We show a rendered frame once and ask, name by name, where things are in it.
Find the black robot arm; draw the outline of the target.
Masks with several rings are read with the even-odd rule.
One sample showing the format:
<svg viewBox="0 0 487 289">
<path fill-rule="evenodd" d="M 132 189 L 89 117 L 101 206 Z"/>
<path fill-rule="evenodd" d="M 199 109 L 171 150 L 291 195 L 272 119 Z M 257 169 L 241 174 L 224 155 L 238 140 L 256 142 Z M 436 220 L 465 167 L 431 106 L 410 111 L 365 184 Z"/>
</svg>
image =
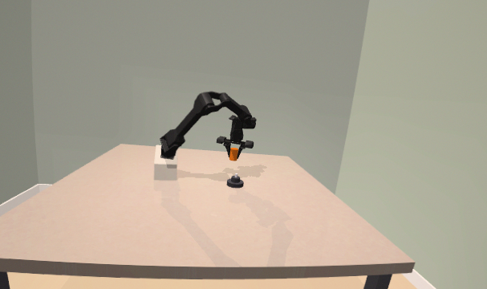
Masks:
<svg viewBox="0 0 487 289">
<path fill-rule="evenodd" d="M 219 105 L 215 105 L 213 99 L 220 100 Z M 252 117 L 250 111 L 245 105 L 238 104 L 235 100 L 229 97 L 225 92 L 201 92 L 194 100 L 193 109 L 180 122 L 176 129 L 169 130 L 160 138 L 161 155 L 160 158 L 174 160 L 178 148 L 185 142 L 184 135 L 192 126 L 202 117 L 217 112 L 222 107 L 227 107 L 229 110 L 237 114 L 232 115 L 229 119 L 232 120 L 232 129 L 242 130 L 255 128 L 256 118 Z M 243 140 L 243 130 L 241 135 Z"/>
</svg>

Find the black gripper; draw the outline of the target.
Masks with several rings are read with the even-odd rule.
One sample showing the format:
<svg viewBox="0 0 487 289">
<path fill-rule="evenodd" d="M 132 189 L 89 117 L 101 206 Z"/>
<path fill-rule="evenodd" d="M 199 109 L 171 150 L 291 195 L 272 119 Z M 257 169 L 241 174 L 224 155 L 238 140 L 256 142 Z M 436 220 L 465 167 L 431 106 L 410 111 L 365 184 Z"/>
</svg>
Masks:
<svg viewBox="0 0 487 289">
<path fill-rule="evenodd" d="M 246 142 L 241 141 L 241 135 L 242 135 L 242 130 L 237 130 L 237 129 L 231 128 L 230 139 L 226 139 L 225 136 L 219 136 L 217 138 L 217 143 L 219 143 L 219 144 L 224 143 L 223 145 L 225 146 L 225 148 L 227 150 L 228 156 L 230 155 L 230 145 L 231 144 L 240 145 L 239 150 L 238 150 L 238 154 L 237 154 L 237 159 L 238 159 L 240 156 L 240 153 L 243 149 L 245 149 L 245 148 L 252 149 L 254 146 L 253 141 L 250 141 L 250 140 L 247 140 Z M 239 142 L 239 143 L 237 143 L 237 142 Z"/>
</svg>

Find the black round pedestal with silver shaft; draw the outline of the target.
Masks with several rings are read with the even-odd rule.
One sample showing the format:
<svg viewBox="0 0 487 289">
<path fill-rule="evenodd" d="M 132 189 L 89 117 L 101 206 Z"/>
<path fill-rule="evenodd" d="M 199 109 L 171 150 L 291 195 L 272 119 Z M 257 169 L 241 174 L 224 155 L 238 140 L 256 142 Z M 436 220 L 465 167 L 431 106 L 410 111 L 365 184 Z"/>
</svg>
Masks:
<svg viewBox="0 0 487 289">
<path fill-rule="evenodd" d="M 235 176 L 232 176 L 230 179 L 227 180 L 227 185 L 231 188 L 242 188 L 243 184 L 244 181 L 240 180 L 240 177 L 237 175 L 237 173 L 235 174 Z"/>
</svg>

